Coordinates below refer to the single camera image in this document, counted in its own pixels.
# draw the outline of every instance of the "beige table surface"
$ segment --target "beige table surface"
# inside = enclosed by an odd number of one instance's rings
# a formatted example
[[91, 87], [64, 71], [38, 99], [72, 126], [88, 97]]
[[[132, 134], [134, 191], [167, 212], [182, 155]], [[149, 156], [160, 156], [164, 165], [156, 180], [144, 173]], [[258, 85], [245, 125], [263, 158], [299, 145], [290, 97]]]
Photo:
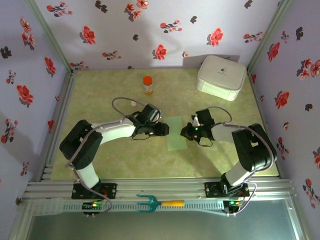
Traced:
[[[82, 119], [89, 123], [107, 123], [121, 118], [111, 106], [116, 97], [128, 97], [145, 104], [151, 103], [162, 110], [162, 117], [181, 116], [183, 126], [191, 121], [195, 111], [219, 106], [227, 109], [232, 123], [250, 125], [262, 120], [249, 79], [234, 101], [200, 92], [195, 87], [199, 69], [126, 69], [85, 70], [76, 77], [70, 105], [63, 125], [62, 137], [69, 133]], [[142, 79], [153, 78], [154, 92], [143, 92]], [[142, 107], [132, 108], [131, 102], [118, 100], [115, 104], [125, 114], [132, 114]], [[219, 109], [210, 110], [215, 122], [228, 120]], [[166, 137], [151, 137], [148, 140], [118, 138], [100, 146], [93, 165], [101, 179], [124, 178], [180, 178], [220, 177], [238, 161], [233, 143], [214, 141], [211, 147], [201, 147], [195, 141], [186, 140], [187, 148], [168, 151]], [[67, 160], [58, 151], [54, 161], [52, 180], [76, 179]], [[259, 176], [277, 176], [274, 165]]]

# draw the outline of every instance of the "grey floor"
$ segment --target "grey floor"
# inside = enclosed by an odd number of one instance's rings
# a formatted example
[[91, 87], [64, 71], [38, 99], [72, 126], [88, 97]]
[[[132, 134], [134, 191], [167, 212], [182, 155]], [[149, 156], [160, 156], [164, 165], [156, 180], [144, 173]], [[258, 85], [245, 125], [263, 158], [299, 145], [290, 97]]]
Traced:
[[236, 217], [203, 212], [109, 212], [34, 217], [28, 240], [294, 240], [282, 200], [253, 201]]

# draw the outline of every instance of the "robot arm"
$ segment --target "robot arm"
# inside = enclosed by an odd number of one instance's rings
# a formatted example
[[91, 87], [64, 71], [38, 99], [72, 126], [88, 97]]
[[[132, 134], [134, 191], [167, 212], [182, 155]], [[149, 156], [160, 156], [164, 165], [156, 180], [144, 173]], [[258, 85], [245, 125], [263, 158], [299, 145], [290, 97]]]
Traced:
[[237, 126], [215, 123], [209, 109], [196, 112], [181, 131], [188, 140], [200, 144], [201, 138], [210, 141], [234, 143], [239, 161], [221, 176], [220, 186], [223, 193], [232, 193], [256, 172], [266, 170], [277, 160], [277, 151], [260, 124]]
[[124, 120], [101, 124], [90, 124], [86, 120], [79, 121], [60, 144], [59, 149], [70, 160], [77, 152], [75, 158], [69, 163], [73, 165], [75, 174], [89, 188], [96, 189], [100, 179], [93, 167], [92, 161], [100, 145], [119, 138], [134, 137], [138, 134], [166, 136], [169, 126], [158, 122], [160, 110], [148, 104], [141, 112], [134, 112], [125, 116]]

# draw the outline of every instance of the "white container with lid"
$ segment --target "white container with lid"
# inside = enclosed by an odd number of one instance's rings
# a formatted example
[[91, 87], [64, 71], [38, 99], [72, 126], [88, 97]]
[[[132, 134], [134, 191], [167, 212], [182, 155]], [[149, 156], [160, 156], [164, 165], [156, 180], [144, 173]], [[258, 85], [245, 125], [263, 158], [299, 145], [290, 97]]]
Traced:
[[208, 55], [202, 63], [196, 88], [207, 94], [233, 101], [237, 98], [247, 76], [247, 67], [239, 62]]

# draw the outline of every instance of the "floral wallpaper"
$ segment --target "floral wallpaper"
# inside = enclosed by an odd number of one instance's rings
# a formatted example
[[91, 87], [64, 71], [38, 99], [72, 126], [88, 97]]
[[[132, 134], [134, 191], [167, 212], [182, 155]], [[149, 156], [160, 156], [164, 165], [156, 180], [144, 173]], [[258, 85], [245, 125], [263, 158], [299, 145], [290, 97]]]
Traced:
[[248, 65], [279, 4], [279, 0], [33, 1], [70, 66], [81, 63], [81, 69], [198, 68], [209, 54]]
[[320, 32], [315, 30], [320, 16], [316, 5], [318, 0], [292, 1], [251, 71], [254, 91], [263, 99], [259, 107], [278, 149], [278, 163], [296, 187], [310, 239], [320, 239]]
[[66, 70], [23, 1], [1, 4], [0, 29], [0, 239], [7, 240], [54, 131]]

